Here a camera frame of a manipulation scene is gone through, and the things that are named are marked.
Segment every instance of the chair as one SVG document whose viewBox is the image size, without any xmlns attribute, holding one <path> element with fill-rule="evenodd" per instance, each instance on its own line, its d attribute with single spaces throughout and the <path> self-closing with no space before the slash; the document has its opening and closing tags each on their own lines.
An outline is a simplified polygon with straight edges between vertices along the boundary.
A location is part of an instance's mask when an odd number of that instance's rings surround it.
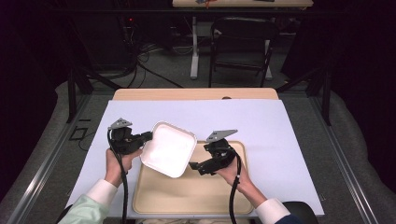
<svg viewBox="0 0 396 224">
<path fill-rule="evenodd" d="M 304 224 L 318 224 L 312 208 L 304 202 L 284 202 L 283 205 Z"/>
<path fill-rule="evenodd" d="M 262 73 L 262 87 L 272 54 L 271 40 L 279 34 L 276 25 L 265 19 L 224 17 L 212 24 L 210 33 L 209 88 L 217 67 L 257 71 L 256 76 Z"/>
</svg>

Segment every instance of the black cable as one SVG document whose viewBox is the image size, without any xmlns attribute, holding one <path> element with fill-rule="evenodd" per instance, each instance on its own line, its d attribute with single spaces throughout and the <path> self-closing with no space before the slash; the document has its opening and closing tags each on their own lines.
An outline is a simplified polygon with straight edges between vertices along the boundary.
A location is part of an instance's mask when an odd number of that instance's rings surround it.
<svg viewBox="0 0 396 224">
<path fill-rule="evenodd" d="M 127 212 L 127 207 L 128 207 L 128 182 L 126 180 L 126 173 L 125 170 L 123 169 L 122 165 L 122 160 L 120 155 L 114 151 L 113 145 L 111 144 L 111 138 L 110 138 L 110 130 L 107 131 L 107 141 L 110 144 L 110 150 L 114 153 L 114 156 L 116 157 L 117 161 L 119 162 L 120 168 L 121 168 L 121 179 L 122 179 L 122 184 L 124 187 L 124 201 L 123 201 L 123 207 L 122 207 L 122 224 L 126 224 L 126 212 Z"/>
<path fill-rule="evenodd" d="M 136 66 L 131 66 L 131 67 L 125 68 L 125 70 L 122 73 L 120 73 L 120 74 L 111 75 L 111 76 L 106 76 L 106 75 L 102 74 L 102 76 L 107 78 L 107 79 L 110 79 L 110 80 L 111 79 L 121 78 L 121 77 L 127 77 L 128 75 L 130 75 L 134 71 L 135 68 L 136 68 Z"/>
<path fill-rule="evenodd" d="M 138 59 L 141 63 L 146 63 L 146 62 L 148 62 L 148 61 L 149 61 L 149 53 L 150 53 L 151 51 L 155 50 L 155 49 L 159 49 L 159 48 L 154 48 L 154 49 L 151 49 L 151 48 L 150 48 L 151 46 L 155 46 L 155 44 L 146 44 L 146 45 L 148 45 L 148 46 L 142 46 L 142 47 L 139 49 L 142 53 L 140 53 L 139 55 L 137 55 L 137 59 Z M 142 57 L 143 55 L 146 55 L 146 57 L 147 57 L 146 60 L 141 59 L 141 57 Z"/>
<path fill-rule="evenodd" d="M 154 76 L 156 76 L 156 77 L 163 78 L 163 79 L 165 79 L 166 81 L 168 81 L 168 82 L 174 84 L 175 86 L 177 86 L 177 87 L 179 87 L 179 88 L 183 88 L 182 86 L 180 86 L 180 85 L 177 84 L 176 82 L 174 82 L 174 81 L 172 81 L 172 80 L 170 80 L 170 79 L 168 79 L 168 78 L 166 78 L 166 77 L 163 77 L 163 76 L 161 76 L 161 75 L 159 75 L 159 74 L 157 74 L 157 73 L 155 73 L 155 72 L 149 70 L 149 69 L 148 69 L 147 67 L 145 67 L 142 63 L 137 63 L 137 65 L 139 65 L 141 68 L 147 70 L 147 71 L 150 72 L 152 75 L 154 75 Z"/>
<path fill-rule="evenodd" d="M 237 160 L 237 168 L 236 168 L 236 177 L 235 180 L 233 181 L 233 187 L 231 188 L 231 193 L 230 193 L 230 201 L 229 201 L 229 211 L 230 211 L 230 218 L 231 218 L 231 222 L 233 224 L 236 224 L 236 220 L 235 220 L 235 215 L 233 213 L 233 198 L 235 196 L 235 192 L 236 192 L 236 187 L 239 184 L 239 178 L 241 175 L 241 169 L 242 169 L 242 162 L 241 162 L 241 158 L 239 157 L 239 155 L 235 152 L 235 157 Z"/>
<path fill-rule="evenodd" d="M 126 89 L 129 89 L 132 86 L 132 83 L 134 83 L 134 79 L 136 78 L 136 74 L 137 74 L 137 67 L 134 69 L 134 77 L 132 78 L 128 86 L 126 86 Z"/>
<path fill-rule="evenodd" d="M 145 71 L 145 73 L 144 73 L 144 76 L 143 76 L 142 82 L 140 82 L 140 85 L 139 85 L 138 87 L 136 87 L 137 89 L 139 89 L 140 87 L 142 87 L 143 83 L 144 83 L 144 82 L 145 82 L 145 80 L 146 80 L 146 70 L 144 70 L 144 71 Z"/>
<path fill-rule="evenodd" d="M 85 138 L 87 138 L 88 136 L 93 135 L 94 133 L 96 133 L 96 132 L 89 133 L 89 134 L 85 135 L 82 139 L 80 139 L 80 140 L 78 141 L 78 147 L 79 147 L 81 150 L 83 150 L 83 151 L 88 151 L 88 150 L 89 150 L 88 148 L 83 148 L 83 147 L 81 146 L 81 142 L 82 142 Z"/>
</svg>

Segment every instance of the cable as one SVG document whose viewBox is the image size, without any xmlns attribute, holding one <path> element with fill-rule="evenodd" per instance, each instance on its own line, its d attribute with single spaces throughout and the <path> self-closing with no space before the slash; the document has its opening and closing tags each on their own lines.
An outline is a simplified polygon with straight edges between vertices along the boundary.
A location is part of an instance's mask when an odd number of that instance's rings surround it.
<svg viewBox="0 0 396 224">
<path fill-rule="evenodd" d="M 126 89 L 129 89 L 132 86 L 132 83 L 134 83 L 134 79 L 136 78 L 136 74 L 137 74 L 137 67 L 134 69 L 134 77 L 132 78 L 128 86 L 126 86 Z"/>
<path fill-rule="evenodd" d="M 183 17 L 183 18 L 184 18 L 184 21 L 186 22 L 187 26 L 189 27 L 191 34 L 192 34 L 192 28 L 190 27 L 189 22 L 187 21 L 186 17 Z"/>
<path fill-rule="evenodd" d="M 179 87 L 179 88 L 183 88 L 182 86 L 180 86 L 180 85 L 177 84 L 176 82 L 174 82 L 174 81 L 172 81 L 172 80 L 170 80 L 170 79 L 168 79 L 168 78 L 166 78 L 166 77 L 163 77 L 163 76 L 161 76 L 161 75 L 159 75 L 159 74 L 157 74 L 157 73 L 155 73 L 155 72 L 149 70 L 149 69 L 148 69 L 147 67 L 145 67 L 141 62 L 138 62 L 137 65 L 139 65 L 141 68 L 145 69 L 146 71 L 150 72 L 152 75 L 154 75 L 154 76 L 156 76 L 156 77 L 160 77 L 160 78 L 162 78 L 162 79 L 165 79 L 166 81 L 168 81 L 168 82 L 174 84 L 175 86 L 177 86 L 177 87 Z"/>
<path fill-rule="evenodd" d="M 189 50 L 186 51 L 186 52 L 180 52 L 180 51 L 177 51 L 177 49 L 189 49 Z M 192 52 L 192 46 L 186 46 L 186 47 L 172 47 L 172 50 L 173 50 L 174 53 L 176 53 L 176 54 L 178 54 L 178 55 L 184 55 L 184 54 L 189 54 L 189 53 Z"/>
<path fill-rule="evenodd" d="M 134 44 L 134 41 L 133 41 L 133 39 L 132 39 L 133 36 L 134 36 L 134 29 L 132 29 L 131 37 L 129 38 L 129 42 L 131 43 L 131 45 Z"/>
<path fill-rule="evenodd" d="M 144 73 L 142 82 L 140 82 L 140 85 L 138 87 L 136 87 L 137 89 L 139 89 L 143 85 L 143 82 L 145 82 L 145 80 L 146 80 L 146 70 L 144 70 L 144 71 L 145 71 L 145 73 Z"/>
<path fill-rule="evenodd" d="M 122 160 L 121 157 L 116 151 L 114 151 L 113 145 L 111 144 L 111 138 L 110 138 L 110 130 L 107 131 L 107 141 L 110 144 L 110 150 L 114 153 L 114 156 L 116 157 L 117 161 L 119 162 L 120 168 L 121 168 L 121 179 L 122 179 L 122 185 L 124 187 L 124 201 L 123 201 L 123 207 L 122 207 L 122 224 L 126 224 L 126 212 L 127 212 L 127 207 L 128 207 L 128 182 L 126 180 L 126 173 L 125 170 L 123 169 L 122 165 Z"/>
<path fill-rule="evenodd" d="M 78 141 L 78 147 L 79 147 L 81 150 L 83 150 L 83 151 L 88 151 L 88 150 L 89 150 L 88 148 L 82 147 L 82 146 L 81 146 L 81 142 L 82 142 L 82 140 L 84 140 L 84 139 L 87 138 L 88 136 L 93 135 L 94 133 L 96 133 L 96 132 L 89 133 L 89 134 L 85 135 L 82 139 L 80 139 L 80 140 Z"/>
<path fill-rule="evenodd" d="M 230 201 L 229 201 L 230 218 L 231 218 L 231 222 L 233 224 L 236 224 L 235 215 L 233 213 L 233 198 L 235 196 L 236 187 L 239 184 L 239 178 L 240 178 L 241 169 L 242 169 L 241 158 L 239 157 L 238 153 L 236 153 L 236 152 L 235 152 L 235 157 L 237 160 L 236 177 L 235 177 L 235 180 L 233 181 L 233 187 L 231 188 Z"/>
<path fill-rule="evenodd" d="M 112 75 L 112 76 L 104 76 L 104 74 L 101 74 L 103 77 L 106 77 L 107 79 L 116 79 L 116 78 L 121 78 L 121 77 L 126 77 L 128 75 L 130 75 L 135 69 L 135 66 L 132 67 L 127 67 L 125 68 L 125 70 L 120 73 L 120 74 L 116 74 L 116 75 Z"/>
<path fill-rule="evenodd" d="M 154 51 L 154 50 L 158 50 L 158 49 L 162 49 L 162 48 L 153 48 L 156 47 L 156 44 L 149 44 L 147 43 L 146 46 L 142 46 L 139 50 L 141 51 L 141 53 L 139 55 L 137 55 L 137 59 L 141 62 L 141 63 L 146 63 L 149 61 L 149 54 Z M 141 59 L 142 56 L 146 56 L 147 59 L 143 60 Z"/>
</svg>

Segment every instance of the light green sleeve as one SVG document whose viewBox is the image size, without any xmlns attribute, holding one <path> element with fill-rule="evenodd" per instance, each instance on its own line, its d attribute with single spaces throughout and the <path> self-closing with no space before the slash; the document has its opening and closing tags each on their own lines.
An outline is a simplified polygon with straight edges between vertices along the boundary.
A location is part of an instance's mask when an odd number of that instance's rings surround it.
<svg viewBox="0 0 396 224">
<path fill-rule="evenodd" d="M 81 195 L 67 214 L 59 222 L 60 224 L 93 224 L 103 223 L 108 215 L 109 207 Z"/>
</svg>

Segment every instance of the white paper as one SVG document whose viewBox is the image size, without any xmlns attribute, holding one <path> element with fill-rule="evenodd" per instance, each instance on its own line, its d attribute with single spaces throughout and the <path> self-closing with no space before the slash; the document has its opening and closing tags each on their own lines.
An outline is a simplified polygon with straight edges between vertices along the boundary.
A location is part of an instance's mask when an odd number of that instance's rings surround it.
<svg viewBox="0 0 396 224">
<path fill-rule="evenodd" d="M 238 132 L 227 140 L 244 143 L 250 177 L 268 198 L 305 202 L 317 216 L 324 215 L 280 100 L 110 101 L 68 204 L 104 177 L 107 127 L 119 118 L 133 123 L 133 133 L 150 131 L 158 121 L 164 120 L 194 133 L 198 141 L 206 140 L 213 131 L 236 129 Z M 134 195 L 140 164 L 141 161 L 135 159 L 134 168 L 128 174 L 129 202 Z M 111 217 L 121 216 L 122 198 L 120 188 L 110 209 Z M 131 207 L 128 216 L 139 217 Z"/>
</svg>

